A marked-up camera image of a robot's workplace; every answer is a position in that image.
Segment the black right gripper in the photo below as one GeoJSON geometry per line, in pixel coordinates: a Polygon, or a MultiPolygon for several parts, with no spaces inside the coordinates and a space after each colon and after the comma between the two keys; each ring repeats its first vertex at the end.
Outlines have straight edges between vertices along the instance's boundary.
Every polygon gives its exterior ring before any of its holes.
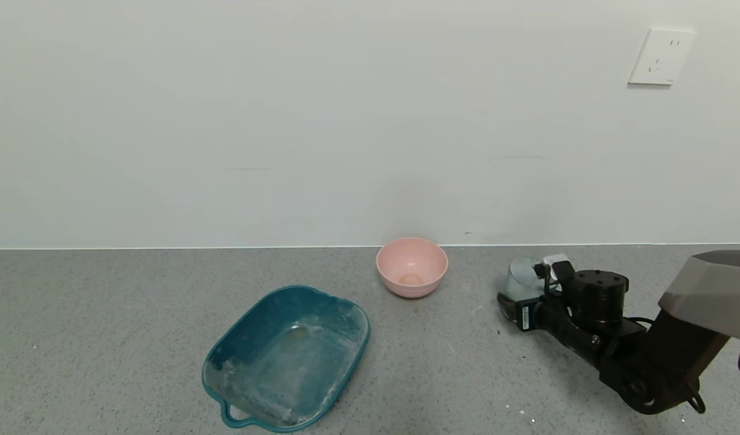
{"type": "Polygon", "coordinates": [[[515,302],[506,294],[498,292],[497,303],[505,319],[514,321],[522,332],[543,330],[560,338],[574,331],[571,316],[560,295],[541,295],[515,302]]]}

